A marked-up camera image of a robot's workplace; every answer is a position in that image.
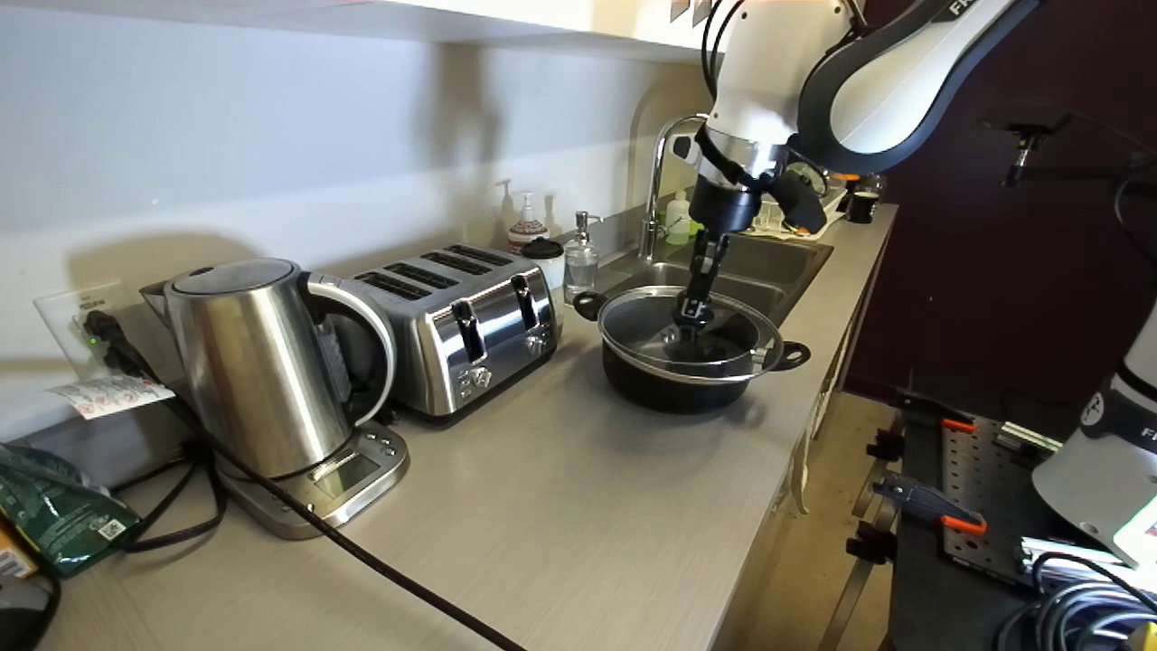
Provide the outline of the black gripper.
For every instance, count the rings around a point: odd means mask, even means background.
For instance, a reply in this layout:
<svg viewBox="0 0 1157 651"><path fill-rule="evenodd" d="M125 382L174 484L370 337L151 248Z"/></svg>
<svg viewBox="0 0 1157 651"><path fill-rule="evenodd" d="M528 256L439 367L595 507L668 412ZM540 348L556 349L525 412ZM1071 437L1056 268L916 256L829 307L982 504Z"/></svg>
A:
<svg viewBox="0 0 1157 651"><path fill-rule="evenodd" d="M753 177L733 164L710 125L694 129L697 145L697 180L689 196L689 217L705 229L689 247L687 285L675 300L675 320L683 330L703 330L710 320L710 291L726 256L726 236L745 232L763 197L775 197L791 229L817 236L829 217L817 192L787 170L763 170Z"/></svg>

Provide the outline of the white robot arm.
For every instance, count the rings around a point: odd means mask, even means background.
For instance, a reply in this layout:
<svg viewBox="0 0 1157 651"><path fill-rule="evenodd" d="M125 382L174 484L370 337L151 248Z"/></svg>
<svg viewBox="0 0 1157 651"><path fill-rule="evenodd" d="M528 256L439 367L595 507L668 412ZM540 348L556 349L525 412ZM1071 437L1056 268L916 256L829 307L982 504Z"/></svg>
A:
<svg viewBox="0 0 1157 651"><path fill-rule="evenodd" d="M763 197L808 229L820 206L786 173L791 154L842 173L881 173L918 152L971 68L1044 0L908 0L864 26L853 0L733 0L703 35L712 108L694 129L689 217L703 236L674 307L683 330L710 320L726 240Z"/></svg>

